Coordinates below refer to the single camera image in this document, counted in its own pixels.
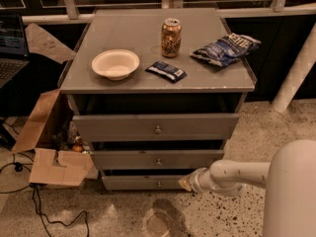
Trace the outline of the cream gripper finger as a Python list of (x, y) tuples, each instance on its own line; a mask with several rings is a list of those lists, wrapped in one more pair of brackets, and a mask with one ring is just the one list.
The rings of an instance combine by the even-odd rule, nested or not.
[(192, 189), (192, 186), (190, 184), (190, 177), (189, 176), (185, 176), (183, 178), (181, 178), (179, 180), (179, 185), (184, 189), (186, 190), (187, 192), (191, 192), (193, 189)]

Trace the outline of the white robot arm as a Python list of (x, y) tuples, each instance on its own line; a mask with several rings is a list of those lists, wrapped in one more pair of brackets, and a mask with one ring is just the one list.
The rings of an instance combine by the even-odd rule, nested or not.
[(263, 237), (316, 237), (316, 141), (285, 144), (270, 162), (218, 160), (179, 180), (195, 193), (238, 197), (246, 185), (266, 190)]

